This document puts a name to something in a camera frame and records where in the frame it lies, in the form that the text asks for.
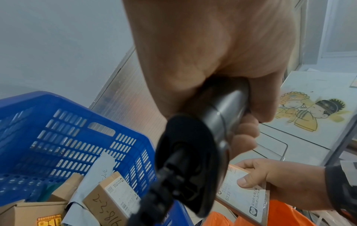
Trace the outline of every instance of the orange plastic bag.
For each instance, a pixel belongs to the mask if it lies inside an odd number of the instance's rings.
[[[316,226],[304,215],[291,206],[271,200],[269,202],[268,226]],[[254,226],[241,217],[238,217],[234,226]]]
[[[304,215],[291,206],[271,200],[269,202],[268,226],[316,226]],[[207,217],[203,226],[254,226],[242,217],[238,217],[235,223],[220,213],[212,212]]]

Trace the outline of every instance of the blue basket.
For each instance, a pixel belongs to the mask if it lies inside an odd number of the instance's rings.
[[[52,93],[0,100],[0,206],[36,201],[73,173],[85,175],[102,152],[116,159],[114,170],[139,196],[156,180],[155,152],[143,134]],[[193,223],[176,202],[163,225]]]

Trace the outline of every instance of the human hand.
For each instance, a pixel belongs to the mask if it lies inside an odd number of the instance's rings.
[[[251,171],[237,181],[242,188],[267,181],[271,184],[271,200],[303,210],[333,210],[327,195],[324,167],[271,159],[247,159],[236,165]]]
[[[232,156],[256,147],[274,118],[295,41],[286,0],[124,0],[136,51],[160,112],[172,116],[212,75],[246,77],[250,111]]]

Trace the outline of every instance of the qr code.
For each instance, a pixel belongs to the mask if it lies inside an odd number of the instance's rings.
[[[108,193],[111,194],[113,191],[114,191],[113,188],[110,186],[110,187],[108,188]]]

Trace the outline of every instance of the orange sticker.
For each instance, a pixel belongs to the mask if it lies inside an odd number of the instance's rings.
[[[61,222],[60,214],[37,218],[37,226],[60,226]]]

